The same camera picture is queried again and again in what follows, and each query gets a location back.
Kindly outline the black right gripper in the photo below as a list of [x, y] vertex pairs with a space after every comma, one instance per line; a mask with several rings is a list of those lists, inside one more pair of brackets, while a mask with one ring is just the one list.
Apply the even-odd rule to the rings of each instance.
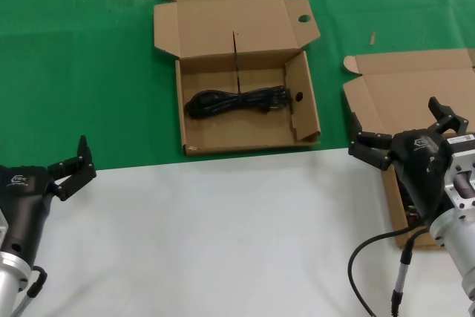
[[466, 134], [468, 121], [448, 105], [431, 97], [428, 108], [435, 123], [427, 129], [403, 131], [392, 137], [364, 131], [355, 112], [351, 113], [348, 154], [381, 171], [394, 166], [397, 177], [409, 194], [424, 224], [429, 227], [451, 208], [444, 189], [448, 169], [447, 144], [442, 136], [453, 130]]

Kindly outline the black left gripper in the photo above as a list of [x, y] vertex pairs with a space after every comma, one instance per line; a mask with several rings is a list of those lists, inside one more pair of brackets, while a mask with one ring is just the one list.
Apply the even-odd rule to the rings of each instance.
[[23, 261], [35, 261], [53, 195], [61, 201], [77, 193], [96, 177], [85, 135], [76, 156], [45, 167], [1, 167], [1, 213], [8, 228], [2, 252]]

